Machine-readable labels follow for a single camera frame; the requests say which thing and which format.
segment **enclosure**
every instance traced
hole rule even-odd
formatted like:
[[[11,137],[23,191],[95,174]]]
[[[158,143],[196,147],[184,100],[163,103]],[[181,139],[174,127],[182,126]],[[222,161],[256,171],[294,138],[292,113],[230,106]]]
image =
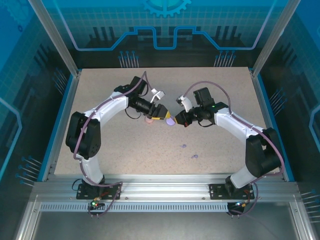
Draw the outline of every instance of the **enclosure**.
[[[0,0],[0,239],[319,239],[319,9],[317,0]],[[119,199],[99,219],[76,199],[72,113],[144,71],[172,116],[190,85],[212,81],[235,113],[275,129],[285,171],[257,182],[248,217],[226,214],[230,201],[209,189],[245,164],[238,139],[124,111],[101,129],[98,154],[106,183],[123,181]]]

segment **black cable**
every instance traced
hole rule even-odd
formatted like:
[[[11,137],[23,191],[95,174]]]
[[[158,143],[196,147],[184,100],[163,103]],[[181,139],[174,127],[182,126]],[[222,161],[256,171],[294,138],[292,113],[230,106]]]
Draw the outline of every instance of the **black cable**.
[[[139,96],[139,97],[144,97],[145,95],[148,94],[148,92],[149,92],[149,85],[147,84],[147,85],[146,85],[146,92],[145,92],[145,94],[143,94],[143,95],[138,95],[138,96]]]
[[[75,185],[75,183],[78,182],[79,180],[82,180],[82,178],[78,178],[77,180],[75,180],[75,181],[72,183],[71,188],[72,188],[73,191],[77,191],[77,189],[74,189],[74,185]]]
[[[215,125],[214,123],[211,123],[209,125],[203,126],[203,125],[201,125],[200,121],[198,121],[198,124],[203,128],[208,128],[208,127],[211,127],[212,125]]]
[[[131,119],[138,119],[138,118],[141,117],[141,112],[139,112],[140,115],[139,115],[138,117],[134,118],[134,117],[130,116],[130,115],[127,113],[127,109],[125,109],[124,111],[125,111],[125,114],[126,114],[129,118],[131,118]]]

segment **purple object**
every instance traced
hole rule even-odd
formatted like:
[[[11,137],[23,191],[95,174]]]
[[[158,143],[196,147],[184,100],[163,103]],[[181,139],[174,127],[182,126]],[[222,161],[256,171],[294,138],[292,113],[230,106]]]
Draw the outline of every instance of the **purple object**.
[[[173,120],[171,117],[167,118],[165,122],[168,126],[174,126],[176,124],[175,120]]]

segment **table top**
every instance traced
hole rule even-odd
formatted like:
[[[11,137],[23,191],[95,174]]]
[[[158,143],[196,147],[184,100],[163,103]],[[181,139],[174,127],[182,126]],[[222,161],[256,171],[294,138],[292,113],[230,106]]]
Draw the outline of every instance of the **table top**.
[[[183,110],[176,98],[184,94],[189,86],[198,81],[213,81],[228,92],[236,114],[265,128],[247,67],[83,69],[71,114],[92,109],[108,98],[114,88],[129,84],[134,76],[140,77],[144,71],[151,86],[166,94],[156,104],[165,105],[173,116]],[[200,84],[191,92],[203,87],[209,88],[216,103],[228,104],[224,93],[213,85]],[[196,106],[191,92],[188,97]],[[149,93],[144,98],[150,100],[151,96]],[[130,108],[128,113],[138,116]],[[66,134],[54,174],[80,174],[79,163],[73,159],[65,139]],[[177,124],[168,126],[165,120],[148,124],[144,116],[133,120],[124,111],[105,124],[101,131],[101,144],[98,158],[104,174],[234,173],[245,164],[245,146],[221,127],[213,125],[204,128],[194,122],[184,128]]]

